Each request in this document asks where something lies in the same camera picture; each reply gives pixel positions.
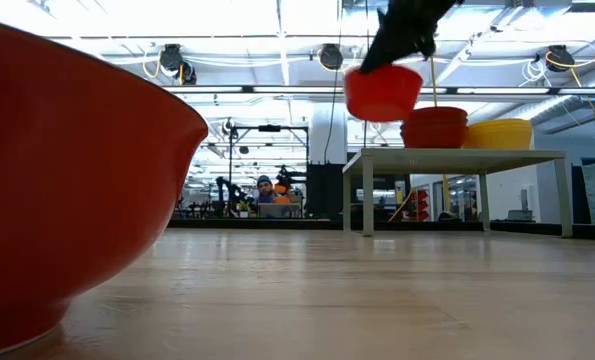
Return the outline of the floral bowl with red outside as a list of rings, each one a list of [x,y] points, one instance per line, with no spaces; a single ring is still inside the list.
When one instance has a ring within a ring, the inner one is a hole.
[[[404,123],[401,137],[407,148],[461,148],[466,131],[463,124]]]
[[[206,135],[163,88],[0,23],[0,354],[154,243]]]
[[[435,131],[436,129],[461,129],[466,126],[466,123],[467,118],[463,116],[411,117],[403,122],[401,129],[432,131]]]
[[[440,118],[466,118],[468,113],[458,107],[450,107],[450,106],[433,106],[433,107],[425,107],[413,110],[410,115],[409,119],[422,119],[422,118],[433,118],[433,117],[440,117]]]

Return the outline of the person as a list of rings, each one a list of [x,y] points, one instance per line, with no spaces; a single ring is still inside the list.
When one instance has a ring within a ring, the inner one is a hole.
[[[273,203],[276,198],[274,185],[266,175],[261,175],[257,180],[258,203]]]

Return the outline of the red storage rack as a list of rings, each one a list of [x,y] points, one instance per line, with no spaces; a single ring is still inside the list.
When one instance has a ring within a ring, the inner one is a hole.
[[[408,218],[413,222],[425,222],[429,219],[428,193],[426,190],[415,190],[411,195],[411,207]]]

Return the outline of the black background robot frame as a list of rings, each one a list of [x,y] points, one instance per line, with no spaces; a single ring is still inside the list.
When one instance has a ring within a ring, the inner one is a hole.
[[[271,205],[292,205],[297,206],[299,205],[298,213],[300,217],[304,216],[304,206],[305,206],[305,196],[302,192],[297,190],[292,190],[291,186],[293,184],[305,184],[307,179],[307,172],[291,172],[286,169],[285,165],[280,166],[280,171],[278,172],[278,176],[276,177],[277,183],[274,185],[274,191],[276,193],[276,198],[273,203],[258,203],[257,198],[253,199],[253,202],[250,203],[248,200],[244,198],[235,198],[234,190],[232,189],[232,170],[233,170],[233,149],[236,141],[234,140],[235,132],[238,130],[243,130],[244,133],[237,138],[237,140],[242,140],[251,130],[256,130],[260,133],[276,133],[281,131],[289,131],[291,134],[294,134],[295,130],[302,130],[305,133],[308,132],[307,127],[292,127],[292,126],[280,126],[280,125],[259,125],[257,127],[253,126],[234,126],[232,125],[230,128],[229,133],[229,174],[228,174],[228,181],[229,184],[228,192],[228,204],[227,204],[227,211],[228,216],[233,218],[235,216],[243,217],[250,211],[250,207],[255,205],[258,215],[261,214],[261,210],[259,208],[259,204],[271,204]]]

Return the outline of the black aluminium table frame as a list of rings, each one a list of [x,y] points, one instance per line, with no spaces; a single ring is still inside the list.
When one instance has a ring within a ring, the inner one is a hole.
[[[171,219],[168,228],[256,229],[256,230],[341,230],[341,221],[308,219]],[[483,231],[481,222],[377,222],[376,231]],[[559,236],[558,224],[492,221],[492,231]],[[595,225],[574,224],[573,239],[595,240]]]

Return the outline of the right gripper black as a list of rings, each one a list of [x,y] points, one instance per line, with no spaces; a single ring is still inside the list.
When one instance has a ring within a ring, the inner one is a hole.
[[[434,33],[439,20],[465,0],[389,0],[384,23],[364,58],[359,71],[368,74],[418,51],[424,58],[436,52]]]

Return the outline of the pale green perforated metal shelf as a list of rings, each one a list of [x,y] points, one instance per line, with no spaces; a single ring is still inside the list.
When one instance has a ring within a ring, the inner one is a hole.
[[[374,235],[374,175],[386,174],[465,174],[477,175],[480,181],[479,202],[483,228],[490,229],[487,176],[530,165],[553,162],[558,191],[561,236],[573,236],[570,191],[566,175],[566,155],[558,151],[486,150],[486,149],[410,149],[362,148],[342,169],[343,226],[351,229],[351,177],[358,173],[364,191],[362,235]]]

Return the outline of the red plastic mini bowl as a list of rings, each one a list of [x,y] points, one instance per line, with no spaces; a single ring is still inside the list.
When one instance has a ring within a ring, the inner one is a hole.
[[[344,77],[346,107],[362,121],[403,121],[413,111],[422,85],[423,78],[405,66],[385,65],[368,74],[353,69]]]

